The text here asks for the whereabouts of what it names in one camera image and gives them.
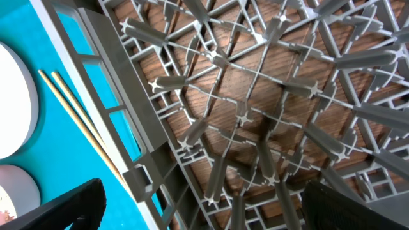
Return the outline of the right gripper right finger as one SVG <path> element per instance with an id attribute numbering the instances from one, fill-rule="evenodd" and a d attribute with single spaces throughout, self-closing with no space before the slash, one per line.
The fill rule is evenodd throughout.
<path id="1" fill-rule="evenodd" d="M 302 192 L 302 213 L 310 230 L 407 229 L 317 181 L 310 181 Z"/>

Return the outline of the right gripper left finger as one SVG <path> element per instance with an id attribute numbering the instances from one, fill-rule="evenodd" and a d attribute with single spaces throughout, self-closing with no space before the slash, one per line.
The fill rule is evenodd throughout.
<path id="1" fill-rule="evenodd" d="M 4 230 L 98 229 L 107 198 L 102 180 L 93 178 L 27 214 L 1 226 Z"/>

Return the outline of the pink bowl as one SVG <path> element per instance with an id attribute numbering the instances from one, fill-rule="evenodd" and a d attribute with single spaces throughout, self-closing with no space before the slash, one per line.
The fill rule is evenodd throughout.
<path id="1" fill-rule="evenodd" d="M 1 225 L 40 205 L 40 191 L 34 179 L 17 166 L 1 165 Z"/>

